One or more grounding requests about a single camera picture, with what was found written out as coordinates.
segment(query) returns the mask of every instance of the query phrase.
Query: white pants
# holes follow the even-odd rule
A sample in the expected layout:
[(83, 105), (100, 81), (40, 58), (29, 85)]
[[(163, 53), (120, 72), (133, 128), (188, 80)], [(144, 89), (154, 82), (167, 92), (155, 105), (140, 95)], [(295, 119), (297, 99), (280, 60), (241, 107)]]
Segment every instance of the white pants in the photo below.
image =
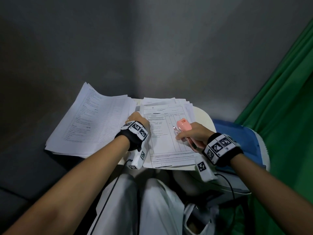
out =
[[(88, 235), (92, 232), (115, 180), (102, 192), (96, 207), (97, 216)], [(92, 235), (136, 235), (138, 229), (137, 192), (134, 178), (129, 174), (122, 174)], [(182, 235), (183, 215), (184, 204), (177, 194), (161, 181), (149, 179), (141, 202), (139, 235)]]

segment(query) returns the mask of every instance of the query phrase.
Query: green curtain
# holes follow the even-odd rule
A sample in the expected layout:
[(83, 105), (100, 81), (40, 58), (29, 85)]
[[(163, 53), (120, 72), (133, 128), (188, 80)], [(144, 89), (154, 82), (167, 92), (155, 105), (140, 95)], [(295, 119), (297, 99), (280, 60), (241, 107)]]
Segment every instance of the green curtain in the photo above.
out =
[[(235, 121), (258, 132), (273, 176), (313, 203), (313, 21)], [(256, 234), (284, 234), (252, 198)]]

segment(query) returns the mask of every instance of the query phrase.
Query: pink stapler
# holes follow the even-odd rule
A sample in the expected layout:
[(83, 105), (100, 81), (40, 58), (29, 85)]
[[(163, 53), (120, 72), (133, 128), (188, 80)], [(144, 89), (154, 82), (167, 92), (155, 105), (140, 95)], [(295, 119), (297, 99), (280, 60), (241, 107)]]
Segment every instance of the pink stapler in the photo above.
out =
[[(177, 127), (182, 132), (183, 131), (188, 131), (188, 130), (192, 129), (190, 123), (185, 118), (182, 118), (181, 120), (177, 121)], [(176, 133), (180, 133), (179, 130), (177, 130), (176, 127), (174, 126), (174, 131)], [(206, 146), (203, 142), (195, 140), (193, 138), (182, 138), (182, 141), (183, 142), (188, 141), (190, 147), (197, 153), (201, 152), (205, 148), (205, 146)]]

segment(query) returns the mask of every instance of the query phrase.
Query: forearm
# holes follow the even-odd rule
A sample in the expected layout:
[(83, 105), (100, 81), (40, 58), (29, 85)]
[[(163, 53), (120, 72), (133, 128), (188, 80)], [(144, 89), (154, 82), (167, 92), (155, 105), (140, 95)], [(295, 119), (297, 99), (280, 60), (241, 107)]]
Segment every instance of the forearm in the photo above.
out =
[(119, 136), (74, 167), (5, 234), (72, 234), (129, 149)]
[(288, 234), (313, 234), (313, 206), (243, 154), (231, 166), (252, 194)]

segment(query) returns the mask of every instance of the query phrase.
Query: blue plastic object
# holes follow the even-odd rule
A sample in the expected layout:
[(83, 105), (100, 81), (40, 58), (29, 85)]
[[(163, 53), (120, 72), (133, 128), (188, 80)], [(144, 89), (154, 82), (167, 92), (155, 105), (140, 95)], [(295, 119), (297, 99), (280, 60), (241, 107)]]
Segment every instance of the blue plastic object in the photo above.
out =
[[(218, 133), (224, 133), (231, 136), (241, 145), (241, 149), (248, 158), (256, 164), (263, 166), (260, 145), (251, 129), (223, 120), (213, 120), (213, 123)], [(216, 168), (220, 170), (233, 171), (233, 169), (229, 166)]]

